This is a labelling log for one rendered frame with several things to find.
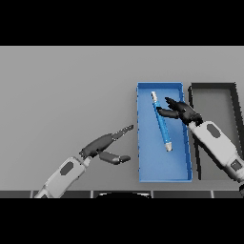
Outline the blue pipe with pale ends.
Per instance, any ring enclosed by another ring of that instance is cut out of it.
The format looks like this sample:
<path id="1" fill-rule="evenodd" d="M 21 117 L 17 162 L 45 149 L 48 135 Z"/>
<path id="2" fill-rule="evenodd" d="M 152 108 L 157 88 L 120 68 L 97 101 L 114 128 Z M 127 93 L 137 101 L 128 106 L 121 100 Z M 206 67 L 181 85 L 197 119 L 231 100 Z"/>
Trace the blue pipe with pale ends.
<path id="1" fill-rule="evenodd" d="M 153 105 L 153 108 L 154 108 L 154 112 L 155 112 L 155 116 L 156 116 L 156 119 L 157 119 L 158 127 L 159 127 L 159 130 L 161 132 L 166 151 L 167 152 L 171 152 L 173 150 L 172 140 L 170 139 L 170 135 L 169 135 L 169 132 L 168 132 L 168 128 L 167 128 L 165 119 L 164 119 L 164 117 L 162 115 L 159 114 L 159 111 L 157 109 L 160 106 L 160 103 L 158 101 L 156 92 L 152 91 L 151 92 L 151 96 L 152 96 L 152 105 Z"/>

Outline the blue rectangular bin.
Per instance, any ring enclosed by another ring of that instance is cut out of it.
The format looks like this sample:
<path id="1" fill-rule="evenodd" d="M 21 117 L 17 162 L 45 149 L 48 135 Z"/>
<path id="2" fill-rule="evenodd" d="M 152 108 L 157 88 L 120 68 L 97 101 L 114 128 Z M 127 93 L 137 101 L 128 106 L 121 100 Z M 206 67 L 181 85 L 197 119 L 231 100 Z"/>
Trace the blue rectangular bin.
<path id="1" fill-rule="evenodd" d="M 151 92 L 156 92 L 162 108 L 166 97 L 185 101 L 181 82 L 137 83 L 137 146 L 139 181 L 191 182 L 193 179 L 188 128 L 180 119 L 166 118 L 173 150 L 168 152 L 159 130 Z"/>

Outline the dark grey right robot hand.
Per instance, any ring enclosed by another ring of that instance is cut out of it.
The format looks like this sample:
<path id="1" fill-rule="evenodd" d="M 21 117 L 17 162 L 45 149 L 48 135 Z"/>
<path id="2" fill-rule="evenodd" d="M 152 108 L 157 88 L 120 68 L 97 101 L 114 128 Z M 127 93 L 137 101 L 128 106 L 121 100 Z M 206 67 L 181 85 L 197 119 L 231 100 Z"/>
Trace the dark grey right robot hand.
<path id="1" fill-rule="evenodd" d="M 165 98 L 169 109 L 163 109 L 160 106 L 156 107 L 157 112 L 164 117 L 180 119 L 186 126 L 194 122 L 196 126 L 203 123 L 200 113 L 197 113 L 190 105 L 182 101 L 175 101 L 170 97 Z"/>

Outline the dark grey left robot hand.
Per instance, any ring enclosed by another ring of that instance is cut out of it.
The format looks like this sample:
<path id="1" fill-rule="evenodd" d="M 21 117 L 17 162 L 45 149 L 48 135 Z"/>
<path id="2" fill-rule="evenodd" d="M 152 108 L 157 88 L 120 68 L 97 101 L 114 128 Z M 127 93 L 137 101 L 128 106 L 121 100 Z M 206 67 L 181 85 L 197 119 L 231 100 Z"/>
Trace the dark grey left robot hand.
<path id="1" fill-rule="evenodd" d="M 79 154 L 83 160 L 86 160 L 88 157 L 95 158 L 96 156 L 99 156 L 101 160 L 113 165 L 127 162 L 131 159 L 128 155 L 119 156 L 110 152 L 106 152 L 106 149 L 110 146 L 111 143 L 117 141 L 126 132 L 131 131 L 132 129 L 133 125 L 130 125 L 119 130 L 118 132 L 104 134 L 89 143 L 79 152 Z"/>

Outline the dark grey rectangular bin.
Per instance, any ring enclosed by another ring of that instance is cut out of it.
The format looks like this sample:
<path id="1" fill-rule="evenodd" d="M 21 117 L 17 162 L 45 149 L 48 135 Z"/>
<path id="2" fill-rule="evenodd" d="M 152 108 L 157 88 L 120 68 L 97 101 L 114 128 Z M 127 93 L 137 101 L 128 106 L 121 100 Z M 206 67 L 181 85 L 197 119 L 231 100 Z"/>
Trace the dark grey rectangular bin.
<path id="1" fill-rule="evenodd" d="M 205 121 L 213 121 L 234 143 L 244 159 L 244 123 L 235 83 L 192 83 L 189 104 Z M 231 179 L 193 136 L 198 178 Z"/>

